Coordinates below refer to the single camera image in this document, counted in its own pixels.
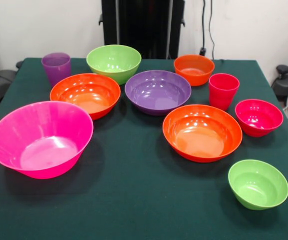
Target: dark green cloth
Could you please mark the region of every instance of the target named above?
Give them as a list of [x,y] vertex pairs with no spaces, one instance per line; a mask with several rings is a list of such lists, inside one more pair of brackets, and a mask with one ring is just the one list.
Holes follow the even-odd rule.
[[[279,105],[255,61],[216,60],[214,73],[230,73],[242,99]],[[174,71],[171,60],[142,60],[139,72]],[[72,73],[90,72],[72,59]],[[258,159],[288,180],[288,121],[261,138],[243,135],[240,147],[214,163],[183,159],[162,134],[163,117],[145,115],[124,94],[95,121],[93,138],[78,163],[54,179],[37,180],[0,165],[0,240],[288,240],[288,199],[250,211],[231,192],[227,173],[235,162]],[[12,110],[49,99],[51,87],[39,58],[24,61],[0,105]],[[207,85],[193,87],[188,104],[208,104]]]

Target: small bowl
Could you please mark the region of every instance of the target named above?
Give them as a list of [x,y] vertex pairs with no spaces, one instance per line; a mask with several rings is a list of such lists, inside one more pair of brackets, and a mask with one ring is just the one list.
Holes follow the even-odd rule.
[[259,99],[240,101],[235,114],[242,130],[256,138],[269,134],[283,123],[282,112],[275,105]]
[[120,87],[110,77],[95,73],[73,75],[61,80],[50,92],[50,100],[80,106],[93,120],[110,112],[120,97]]
[[175,72],[183,76],[191,86],[200,86],[207,83],[215,64],[204,56],[189,54],[178,57],[174,67]]
[[228,181],[237,200],[251,210],[276,207],[288,196],[286,178],[275,167],[263,161],[238,161],[230,168]]
[[142,57],[129,46],[105,45],[92,50],[86,58],[90,69],[97,74],[108,76],[119,85],[135,74]]
[[228,156],[242,141],[242,130],[228,113],[208,105],[185,105],[163,123],[168,143],[182,157],[210,163]]
[[80,107],[42,101],[0,120],[0,164],[35,179],[71,169],[89,143],[93,121]]
[[164,116],[183,105],[191,91],[183,77],[163,70],[140,72],[125,85],[126,96],[133,105],[153,116]]

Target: bowl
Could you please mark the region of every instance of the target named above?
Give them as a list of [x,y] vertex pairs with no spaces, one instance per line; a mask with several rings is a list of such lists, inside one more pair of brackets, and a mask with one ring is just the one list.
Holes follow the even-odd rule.
[[242,160],[228,172],[228,181],[237,200],[251,210],[270,209],[288,196],[288,183],[272,165],[259,160]]
[[75,165],[92,134],[92,119],[74,104],[29,104],[0,120],[0,164],[35,179],[54,178]]
[[174,61],[175,72],[184,77],[191,86],[207,83],[215,64],[212,60],[195,54],[183,55]]
[[110,112],[120,97],[120,87],[110,77],[95,73],[70,76],[57,83],[50,100],[80,106],[93,120]]
[[235,114],[242,130],[252,137],[267,135],[283,123],[282,112],[273,104],[259,99],[240,101]]
[[124,84],[135,74],[142,57],[129,46],[105,45],[92,50],[86,58],[90,69],[97,74],[105,75]]
[[228,156],[242,141],[242,130],[228,113],[208,105],[185,105],[163,122],[168,143],[182,157],[210,163]]
[[173,72],[150,70],[131,77],[125,85],[125,94],[142,112],[164,116],[189,99],[191,86]]

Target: lime green bowl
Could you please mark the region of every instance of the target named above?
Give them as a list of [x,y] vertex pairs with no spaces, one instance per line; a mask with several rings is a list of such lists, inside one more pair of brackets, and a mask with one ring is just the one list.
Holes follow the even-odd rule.
[[230,168],[228,181],[237,200],[251,210],[276,207],[288,196],[286,178],[275,167],[263,161],[238,161]]
[[142,57],[130,46],[105,45],[88,53],[86,61],[96,73],[114,79],[119,85],[124,84],[135,74]]

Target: orange bowl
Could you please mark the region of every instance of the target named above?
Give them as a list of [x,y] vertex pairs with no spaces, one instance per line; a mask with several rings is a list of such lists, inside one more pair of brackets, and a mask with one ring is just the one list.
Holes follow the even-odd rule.
[[175,59],[174,67],[175,72],[184,77],[191,86],[200,86],[207,83],[215,64],[204,56],[189,54]]
[[198,104],[171,111],[163,122],[163,133],[182,157],[199,163],[214,162],[231,154],[243,136],[231,115]]
[[80,106],[93,120],[109,113],[120,97],[112,78],[95,73],[73,75],[61,80],[50,92],[50,100]]

